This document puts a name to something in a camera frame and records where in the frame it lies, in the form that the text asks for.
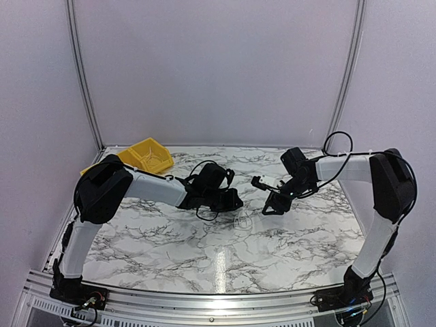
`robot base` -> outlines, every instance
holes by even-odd
[[[93,305],[97,310],[104,310],[106,307],[106,302],[108,300],[108,290],[102,287],[95,287],[91,285],[80,284],[82,293],[86,294],[88,298],[86,299],[71,299],[66,298],[59,290],[52,288],[50,290],[50,297],[55,300],[60,300],[62,302],[71,303],[72,305],[83,305],[90,297],[96,297],[97,302]]]
[[[318,307],[319,312],[325,312],[329,310],[343,309],[352,305],[359,305],[361,303],[367,303],[368,300],[373,300],[374,295],[368,287],[367,289],[361,291],[359,297],[355,298],[352,303],[345,305],[341,300],[341,293],[343,292],[343,286],[328,288],[325,290],[319,290],[315,292],[314,305]]]

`yellow plastic container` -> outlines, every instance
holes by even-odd
[[[132,145],[117,155],[123,163],[153,174],[174,165],[168,149],[152,138]],[[83,175],[89,168],[82,170],[80,174]]]

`white marble surface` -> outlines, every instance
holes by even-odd
[[[175,166],[165,174],[184,178],[205,159],[233,169],[232,186],[244,208],[204,222],[195,211],[125,199],[95,238],[84,279],[143,290],[239,294],[342,281],[364,237],[339,184],[295,200],[284,216],[263,216],[260,211],[268,192],[254,189],[251,177],[289,178],[279,160],[285,150],[205,146],[169,150]],[[305,152],[308,157],[319,155]]]

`vertical metal post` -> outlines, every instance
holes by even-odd
[[[97,119],[95,117],[95,111],[93,107],[93,102],[91,100],[91,94],[89,93],[87,77],[84,72],[82,53],[80,51],[80,42],[79,42],[78,31],[77,31],[74,0],[66,0],[66,4],[67,4],[69,36],[72,41],[74,63],[76,66],[77,77],[79,80],[80,92],[82,93],[84,107],[87,112],[87,117],[88,117],[89,125],[91,126],[91,131],[93,134],[95,145],[97,149],[101,151],[104,149],[104,143],[97,124]]]
[[[358,0],[356,6],[356,16],[354,17],[352,40],[349,46],[347,64],[345,66],[341,89],[338,94],[338,98],[336,101],[336,105],[334,107],[332,119],[330,121],[330,125],[326,137],[329,136],[332,132],[336,131],[337,127],[339,126],[339,120],[341,119],[343,108],[345,106],[345,101],[347,99],[348,89],[352,80],[352,74],[357,62],[360,41],[362,39],[363,20],[364,20],[366,6],[367,6],[366,0]],[[330,139],[330,141],[327,144],[326,147],[327,151],[332,146],[333,139],[334,136]]]

